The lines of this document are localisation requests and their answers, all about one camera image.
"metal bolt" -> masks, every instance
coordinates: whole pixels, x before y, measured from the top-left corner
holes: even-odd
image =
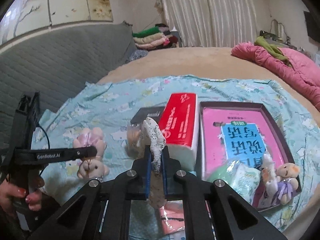
[[[184,177],[184,176],[186,176],[186,172],[184,171],[184,170],[178,170],[177,172],[176,172],[176,174],[179,176],[179,177]]]
[[[137,172],[136,172],[135,170],[128,170],[128,171],[127,171],[127,175],[128,175],[129,177],[134,177],[134,176],[137,175]]]
[[[223,187],[225,185],[225,182],[222,179],[217,179],[215,181],[215,184],[217,187]]]
[[[89,182],[90,187],[97,187],[98,185],[99,185],[99,181],[97,181],[96,179],[93,179]]]

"human hand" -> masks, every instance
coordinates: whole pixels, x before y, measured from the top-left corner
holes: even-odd
[[[36,184],[39,187],[44,186],[44,180],[41,177],[36,179]],[[14,208],[12,205],[12,198],[25,198],[26,203],[29,206],[29,209],[32,211],[38,211],[41,209],[41,199],[42,192],[37,189],[35,192],[27,195],[25,189],[17,187],[10,182],[4,180],[0,185],[0,206],[2,209],[11,216],[15,216]]]

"green blanket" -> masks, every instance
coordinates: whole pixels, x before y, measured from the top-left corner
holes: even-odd
[[[276,45],[267,43],[263,37],[259,36],[254,44],[265,48],[272,57],[283,61],[287,66],[290,65],[289,59],[282,54],[281,50],[279,50]]]
[[[159,30],[158,27],[152,27],[150,29],[141,31],[139,33],[132,33],[132,36],[136,37],[136,38],[144,38],[144,37],[147,37],[149,35],[153,35],[153,34],[156,34],[156,33],[159,33],[159,32],[160,32],[160,30]]]

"patterned blanket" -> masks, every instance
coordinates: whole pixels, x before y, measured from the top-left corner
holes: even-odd
[[[57,113],[46,111],[40,120],[52,148],[72,147],[72,141],[85,128],[100,127],[108,143],[103,162],[110,168],[105,180],[114,179],[131,168],[134,158],[126,148],[126,127],[145,106],[164,106],[173,92],[197,93],[200,101],[263,103],[280,127],[300,166],[302,193],[288,205],[262,214],[283,231],[302,211],[320,179],[320,130],[310,113],[272,80],[213,80],[195,76],[168,76],[129,80],[104,85],[86,84],[75,98],[68,99]],[[46,148],[41,130],[33,136],[33,149]],[[43,172],[44,190],[60,204],[65,203],[85,182],[76,172],[79,161],[50,164]],[[157,210],[147,203],[133,201],[129,235],[131,239],[184,240],[184,232],[163,236]]]

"gray quilted fabric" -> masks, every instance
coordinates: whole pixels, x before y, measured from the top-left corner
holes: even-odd
[[[95,83],[136,50],[131,26],[76,26],[33,37],[0,54],[0,148],[8,147],[15,108],[40,91],[41,110],[56,112],[85,82]]]

